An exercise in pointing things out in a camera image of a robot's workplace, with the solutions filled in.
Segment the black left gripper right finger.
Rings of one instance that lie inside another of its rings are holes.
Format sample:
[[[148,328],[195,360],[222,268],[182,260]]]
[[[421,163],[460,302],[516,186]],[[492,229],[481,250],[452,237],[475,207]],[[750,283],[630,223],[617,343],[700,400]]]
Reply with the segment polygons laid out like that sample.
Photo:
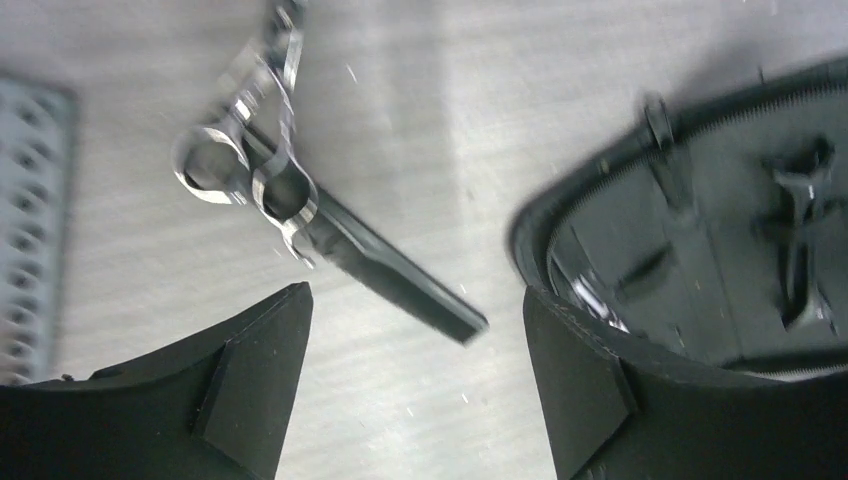
[[[673,354],[528,288],[560,479],[843,479],[847,376],[757,378]]]

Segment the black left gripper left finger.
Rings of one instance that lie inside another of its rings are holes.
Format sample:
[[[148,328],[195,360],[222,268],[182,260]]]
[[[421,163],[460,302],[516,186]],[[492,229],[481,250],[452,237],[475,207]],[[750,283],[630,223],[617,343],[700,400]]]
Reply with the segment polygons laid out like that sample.
[[[307,283],[148,354],[1,390],[5,479],[272,479],[313,312]]]

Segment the black tool pouch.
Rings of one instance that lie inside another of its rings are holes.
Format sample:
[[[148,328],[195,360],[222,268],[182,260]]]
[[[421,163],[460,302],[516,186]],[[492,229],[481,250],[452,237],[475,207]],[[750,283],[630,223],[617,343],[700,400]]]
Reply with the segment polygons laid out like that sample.
[[[756,232],[758,221],[787,209],[769,164],[819,136],[836,154],[829,198],[839,205],[818,234],[816,254],[837,334],[824,324],[785,330],[779,246]],[[530,201],[512,225],[509,248],[521,277],[559,297],[547,250],[566,226],[628,334],[753,374],[845,369],[846,59],[681,108],[650,98],[631,132]]]

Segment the black comb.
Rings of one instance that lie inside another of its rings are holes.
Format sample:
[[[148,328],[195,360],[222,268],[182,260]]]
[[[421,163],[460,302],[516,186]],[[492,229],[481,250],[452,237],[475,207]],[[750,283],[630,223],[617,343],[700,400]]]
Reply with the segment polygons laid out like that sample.
[[[370,291],[446,337],[465,344],[489,328],[478,309],[447,288],[316,184],[293,156],[247,129],[254,204],[281,230],[292,254],[317,254]]]

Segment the black hair clip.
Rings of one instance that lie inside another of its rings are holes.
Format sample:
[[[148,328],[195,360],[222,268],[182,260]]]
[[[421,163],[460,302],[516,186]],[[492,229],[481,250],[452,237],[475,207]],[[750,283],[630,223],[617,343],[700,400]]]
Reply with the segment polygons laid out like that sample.
[[[782,218],[756,224],[757,234],[777,244],[786,331],[814,324],[838,333],[835,314],[818,278],[818,234],[839,203],[829,198],[836,164],[835,146],[819,136],[793,157],[769,164],[771,178],[784,196]]]

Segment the silver thinning scissors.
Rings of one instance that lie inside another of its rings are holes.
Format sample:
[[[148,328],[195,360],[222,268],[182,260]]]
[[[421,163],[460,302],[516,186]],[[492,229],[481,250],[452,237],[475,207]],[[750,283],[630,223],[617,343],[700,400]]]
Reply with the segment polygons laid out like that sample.
[[[583,308],[600,322],[630,333],[614,309],[614,297],[597,278],[572,227],[562,227],[555,232],[547,250],[547,267],[552,287],[558,295]]]

